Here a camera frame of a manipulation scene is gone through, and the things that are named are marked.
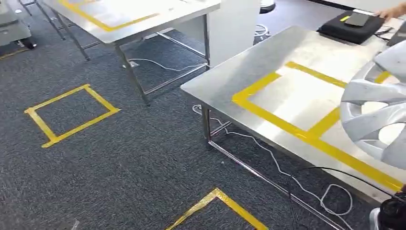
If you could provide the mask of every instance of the yellow tape square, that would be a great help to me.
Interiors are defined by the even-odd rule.
[[[285,66],[293,69],[298,69],[305,73],[308,73],[316,78],[319,78],[323,81],[328,83],[334,84],[338,87],[345,88],[347,85],[345,82],[340,81],[338,79],[332,78],[327,76],[323,73],[319,73],[315,70],[309,69],[302,65],[299,65],[294,62],[288,62]],[[381,83],[386,78],[388,78],[390,74],[383,73],[376,79],[376,82]],[[321,119],[316,125],[310,128],[308,131],[302,130],[297,126],[281,119],[280,117],[274,115],[273,113],[265,110],[264,108],[252,103],[248,100],[248,98],[254,94],[256,94],[259,90],[263,89],[266,85],[271,84],[276,79],[280,78],[276,72],[270,73],[264,78],[260,79],[259,81],[255,82],[254,84],[248,86],[247,88],[243,89],[242,91],[236,93],[232,97],[232,101],[238,104],[240,107],[252,112],[253,114],[271,122],[272,124],[276,125],[277,127],[283,129],[284,131],[290,133],[291,135],[295,136],[296,138],[300,139],[301,141],[325,152],[329,156],[341,161],[342,163],[352,167],[353,169],[361,172],[365,176],[375,180],[376,182],[394,190],[400,191],[403,186],[403,183],[398,181],[397,179],[381,172],[380,170],[364,163],[363,161],[358,160],[357,158],[353,157],[352,155],[340,150],[339,148],[328,144],[327,142],[320,139],[321,135],[330,129],[336,122],[339,121],[339,108],[335,108],[331,111],[326,117]]]
[[[281,77],[248,100],[302,130],[311,129],[340,103],[344,92],[342,87],[288,66],[281,67],[276,73]]]
[[[45,123],[45,121],[37,114],[36,110],[39,108],[42,108],[46,105],[49,105],[53,102],[56,102],[62,98],[65,98],[69,95],[72,95],[80,90],[86,90],[91,96],[94,97],[94,99],[96,99],[98,102],[100,102],[102,105],[104,105],[104,107],[106,107],[109,111],[105,114],[102,114],[101,116],[86,122],[83,125],[80,125],[60,136],[56,136],[55,133],[49,128],[49,126]],[[51,100],[48,100],[46,102],[43,102],[39,105],[36,105],[34,107],[30,107],[28,109],[26,109],[24,111],[24,113],[30,115],[30,117],[35,121],[35,123],[40,127],[40,129],[45,133],[45,135],[49,138],[49,142],[45,143],[42,145],[42,148],[48,148],[58,142],[60,142],[61,140],[93,125],[96,124],[97,122],[117,113],[118,111],[120,111],[120,109],[115,108],[114,106],[112,106],[108,101],[106,101],[104,98],[102,98],[98,93],[96,93],[93,89],[90,88],[90,84],[85,84],[83,86],[77,87],[75,89],[72,89],[64,94],[59,95],[58,97],[55,97]]]
[[[254,216],[252,216],[249,212],[247,212],[243,207],[238,205],[233,199],[228,197],[225,193],[223,193],[220,189],[215,188],[211,193],[203,197],[197,204],[195,204],[192,208],[186,211],[174,224],[168,227],[165,230],[173,230],[176,226],[180,225],[187,217],[191,216],[196,211],[204,208],[210,202],[212,202],[215,198],[219,198],[223,201],[227,206],[229,206],[233,211],[239,214],[242,218],[244,218],[248,223],[250,223],[255,229],[257,230],[268,230],[264,224],[262,224],[259,220],[257,220]]]

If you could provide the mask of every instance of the black object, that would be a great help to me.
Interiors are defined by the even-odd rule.
[[[387,26],[386,28],[387,28],[386,30],[379,31],[379,32],[375,33],[375,36],[377,36],[378,38],[384,40],[387,43],[387,42],[389,42],[390,39],[386,38],[386,37],[382,37],[382,35],[390,33],[394,28],[390,27],[390,26]]]
[[[31,40],[30,40],[29,38],[20,39],[20,42],[21,42],[27,49],[34,49],[34,48],[35,48],[34,44],[31,42]]]
[[[404,192],[396,193],[396,196],[406,200]],[[378,220],[380,230],[405,230],[406,204],[394,198],[385,200],[381,204]]]
[[[364,26],[369,19],[369,15],[363,13],[352,13],[350,18],[345,20],[345,24],[354,26]]]
[[[259,10],[259,13],[260,13],[260,14],[269,13],[269,12],[271,12],[272,10],[274,10],[275,7],[276,7],[276,4],[275,4],[275,3],[273,3],[272,5],[269,5],[269,6],[261,7],[260,10]]]
[[[385,19],[369,16],[364,26],[353,26],[345,24],[353,11],[346,11],[322,25],[317,31],[323,35],[328,35],[344,41],[361,44],[370,38],[381,28]]]
[[[399,28],[399,30],[396,32],[395,35],[389,40],[388,46],[394,46],[398,44],[399,42],[402,42],[406,40],[406,22],[402,24],[402,26]]]

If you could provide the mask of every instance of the black device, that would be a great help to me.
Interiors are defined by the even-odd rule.
[[[404,40],[406,40],[406,22],[404,22],[402,26],[400,26],[399,30],[393,35],[387,45],[394,46],[399,42],[403,42]]]
[[[355,12],[346,11],[323,24],[318,29],[318,32],[344,41],[362,44],[369,37],[374,35],[385,21],[385,19],[380,17],[362,15],[362,20],[366,19],[366,22],[364,22],[363,26],[355,26],[346,23],[351,17],[354,17],[357,24],[362,24],[362,22],[357,19],[358,16],[355,16]]]
[[[396,196],[406,200],[406,193],[399,192]],[[381,204],[378,216],[380,230],[405,230],[406,229],[406,202],[395,198],[385,200]]]
[[[354,26],[364,26],[368,19],[369,15],[362,14],[362,13],[352,13],[352,15],[345,21],[347,25],[354,25]]]

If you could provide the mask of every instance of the yellow tape marking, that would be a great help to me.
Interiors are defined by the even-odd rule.
[[[391,76],[391,73],[388,71],[385,71],[383,73],[381,73],[381,75],[379,75],[376,79],[375,79],[375,83],[379,83],[382,84],[386,79],[388,79]]]
[[[321,137],[323,133],[329,130],[335,123],[340,120],[340,108],[333,109],[327,116],[323,117],[317,124],[311,127],[308,132],[316,137]]]
[[[326,81],[326,82],[331,83],[333,85],[337,85],[338,87],[341,87],[341,88],[345,88],[346,85],[347,85],[345,82],[343,82],[341,80],[338,80],[338,79],[332,78],[330,76],[327,76],[325,74],[319,73],[319,72],[317,72],[315,70],[309,69],[307,67],[299,65],[299,64],[294,63],[292,61],[286,63],[286,66],[289,67],[289,68],[292,68],[292,69],[300,70],[302,72],[305,72],[307,74],[312,75],[313,77],[319,78],[320,80]]]
[[[350,16],[345,16],[342,19],[340,19],[341,22],[345,22],[348,18],[350,18]]]
[[[89,127],[89,126],[91,126],[91,125],[93,125],[93,124],[96,124],[97,122],[99,122],[99,121],[101,121],[101,120],[103,120],[103,119],[117,113],[118,111],[120,111],[120,109],[117,109],[114,106],[112,106],[108,101],[106,101],[104,98],[102,98],[98,93],[96,93],[89,86],[90,86],[90,84],[82,85],[82,86],[77,87],[75,89],[72,89],[72,90],[70,90],[70,91],[68,91],[68,92],[66,92],[64,94],[61,94],[58,97],[50,99],[50,100],[48,100],[46,102],[43,102],[43,103],[41,103],[39,105],[36,105],[34,107],[28,108],[28,109],[26,109],[24,111],[24,113],[30,115],[30,117],[35,121],[35,123],[40,127],[40,129],[49,138],[49,142],[46,143],[46,144],[43,144],[42,148],[48,148],[48,147],[52,146],[53,144],[58,143],[61,140],[65,139],[65,138],[67,138],[67,137],[69,137],[69,136],[71,136],[71,135],[73,135],[73,134],[75,134],[75,133],[77,133],[77,132],[79,132],[79,131],[81,131],[81,130]],[[98,102],[100,102],[102,105],[104,105],[104,107],[106,107],[109,111],[107,113],[105,113],[105,114],[103,114],[103,115],[101,115],[101,116],[99,116],[99,117],[97,117],[97,118],[95,118],[95,119],[93,119],[91,121],[88,121],[85,124],[80,125],[80,126],[78,126],[78,127],[76,127],[76,128],[74,128],[74,129],[72,129],[72,130],[70,130],[70,131],[68,131],[68,132],[66,132],[66,133],[64,133],[64,134],[57,137],[54,134],[54,132],[49,128],[49,126],[45,123],[45,121],[36,113],[36,110],[41,108],[41,107],[44,107],[46,105],[49,105],[49,104],[51,104],[53,102],[56,102],[56,101],[58,101],[58,100],[60,100],[62,98],[65,98],[65,97],[67,97],[67,96],[69,96],[69,95],[71,95],[73,93],[76,93],[76,92],[78,92],[80,90],[83,90],[83,89],[86,90],[90,95],[92,95]]]
[[[46,125],[45,121],[36,113],[33,108],[28,108],[24,113],[29,114],[31,118],[37,123],[40,129],[45,133],[45,135],[50,139],[56,139],[55,133]]]
[[[300,70],[305,70],[306,73],[311,74],[321,80],[327,81],[328,83],[335,84],[337,86],[345,86],[346,83],[334,79],[332,77],[326,76],[324,74],[318,73],[314,70],[309,71],[308,68],[302,67],[299,64],[289,62],[287,64],[289,67],[293,67],[294,69],[299,69]],[[325,152],[326,154],[330,155],[331,157],[341,161],[342,163],[348,165],[349,167],[352,167],[353,169],[361,172],[365,176],[375,180],[376,182],[394,190],[394,191],[400,191],[400,189],[403,186],[403,183],[398,181],[397,179],[379,171],[378,169],[358,160],[357,158],[349,155],[348,153],[322,141],[319,139],[319,135],[317,133],[312,133],[310,131],[304,131],[295,125],[275,116],[274,114],[268,112],[267,110],[257,106],[256,104],[250,102],[248,100],[248,97],[251,95],[254,95],[257,93],[257,91],[263,89],[266,85],[270,84],[274,80],[278,79],[280,75],[276,73],[271,73],[267,75],[266,77],[260,79],[258,82],[248,86],[244,90],[236,93],[232,97],[232,101],[241,106],[242,108],[252,112],[253,114],[258,115],[259,117],[262,117],[263,119],[271,122],[272,124],[276,125],[277,127],[285,130],[286,132],[292,134],[293,136],[299,138],[301,141]],[[335,122],[334,119],[337,119],[337,114],[334,114],[336,112],[331,112],[329,115],[330,118],[322,119],[323,123],[332,125]],[[314,131],[314,129],[317,129],[317,131],[320,133],[322,130],[321,128],[311,128],[310,130]]]
[[[135,23],[139,23],[139,22],[142,22],[144,20],[147,20],[149,18],[152,18],[152,17],[155,17],[155,16],[159,15],[159,13],[154,13],[154,14],[151,14],[151,15],[148,15],[148,16],[145,16],[145,17],[142,17],[142,18],[139,18],[139,19],[136,19],[136,20],[133,20],[133,21],[118,25],[118,26],[109,26],[109,25],[107,25],[105,23],[102,23],[98,19],[88,15],[87,13],[83,12],[80,9],[81,5],[91,4],[92,2],[95,2],[95,0],[83,1],[81,3],[76,3],[76,4],[69,3],[69,0],[59,0],[59,2],[63,6],[65,6],[69,10],[71,10],[72,12],[77,13],[78,15],[82,16],[83,18],[87,19],[88,21],[92,22],[93,24],[95,24],[96,26],[100,27],[101,29],[103,29],[103,30],[105,30],[107,32],[118,30],[118,29],[124,28],[126,26],[129,26],[129,25],[132,25],[132,24],[135,24]]]
[[[262,224],[259,220],[253,217],[249,212],[247,212],[243,207],[238,205],[233,199],[229,198],[225,193],[223,193],[220,189],[215,188],[212,192],[208,195],[203,197],[197,204],[191,207],[188,211],[186,211],[174,224],[168,227],[165,230],[172,230],[176,226],[180,225],[186,218],[191,216],[196,211],[204,208],[210,202],[212,202],[215,198],[219,198],[223,201],[227,206],[229,206],[233,211],[238,213],[242,218],[244,218],[248,223],[250,223],[253,227],[258,230],[268,230],[268,228]]]
[[[5,55],[3,55],[3,56],[0,57],[0,60],[6,59],[6,58],[8,58],[8,57],[10,57],[10,56],[16,55],[16,54],[18,54],[18,53],[22,53],[22,52],[27,51],[27,50],[29,50],[29,49],[27,49],[27,48],[22,48],[22,49],[19,49],[19,50],[14,51],[14,52],[12,52],[12,53],[5,54]]]

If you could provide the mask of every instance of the white cable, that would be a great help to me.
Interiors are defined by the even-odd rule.
[[[199,65],[195,65],[195,66],[186,66],[186,67],[183,68],[183,69],[172,69],[172,68],[165,67],[165,66],[163,66],[163,65],[161,65],[161,64],[159,64],[159,63],[157,63],[156,61],[149,60],[149,59],[132,58],[132,59],[129,59],[128,61],[149,61],[149,62],[152,62],[152,63],[154,63],[154,64],[157,64],[157,65],[161,66],[161,67],[164,68],[164,69],[173,70],[173,71],[176,71],[176,72],[184,71],[185,69],[188,69],[188,68],[191,68],[191,67],[199,67],[199,66],[205,66],[205,65],[206,65],[206,64],[199,64]]]
[[[264,35],[267,35],[269,33],[269,30],[266,26],[262,25],[262,24],[257,24],[257,27],[260,27],[261,30],[256,30],[255,31],[255,37],[262,37]]]
[[[194,105],[194,106],[192,107],[192,110],[193,110],[195,113],[202,115],[202,112],[201,112],[201,111],[202,111],[202,106],[201,106],[201,105],[199,105],[199,104]],[[223,123],[222,123],[219,119],[217,119],[217,118],[211,117],[210,119],[217,121],[220,125],[223,125]],[[300,184],[300,182],[299,182],[295,177],[293,177],[292,175],[290,175],[290,174],[288,174],[288,173],[282,171],[282,170],[281,170],[281,167],[279,166],[279,163],[278,163],[278,161],[276,160],[275,156],[273,155],[272,151],[269,150],[269,149],[267,149],[267,148],[265,148],[265,147],[263,147],[262,145],[260,145],[254,137],[249,136],[249,135],[244,135],[244,134],[236,133],[236,132],[229,132],[229,131],[227,130],[227,128],[224,128],[224,130],[226,131],[226,134],[236,134],[236,135],[239,135],[239,136],[242,136],[242,137],[247,137],[247,138],[253,139],[253,140],[255,141],[255,143],[256,143],[259,147],[261,147],[263,150],[266,150],[267,152],[269,152],[269,153],[271,154],[271,157],[272,157],[273,161],[275,162],[275,165],[276,165],[278,171],[279,171],[281,174],[291,177],[291,178],[299,185],[299,187],[300,187],[303,191],[305,191],[306,193],[308,193],[308,194],[312,195],[313,197],[315,197],[315,198],[320,202],[320,206],[321,206],[322,208],[324,208],[324,210],[325,210],[327,213],[329,213],[329,214],[331,214],[331,215],[334,215],[334,216],[337,216],[350,230],[353,230],[353,228],[341,217],[341,216],[344,216],[344,215],[350,213],[351,210],[352,210],[352,206],[353,206],[352,196],[351,196],[350,192],[349,192],[347,189],[345,189],[345,188],[343,188],[342,186],[337,185],[337,184],[330,184],[330,185],[328,186],[327,190],[324,192],[323,196],[322,196],[321,198],[319,198],[316,194],[314,194],[314,193],[312,193],[312,192],[306,190],[305,188],[303,188],[303,186]],[[324,199],[326,198],[328,192],[330,191],[331,187],[333,187],[333,186],[338,187],[338,188],[341,188],[342,190],[344,190],[344,191],[348,194],[348,197],[350,198],[350,207],[348,208],[348,210],[347,210],[346,212],[343,212],[343,213],[335,213],[334,211],[332,211],[331,209],[329,209],[328,207],[326,207],[326,205],[324,204]]]

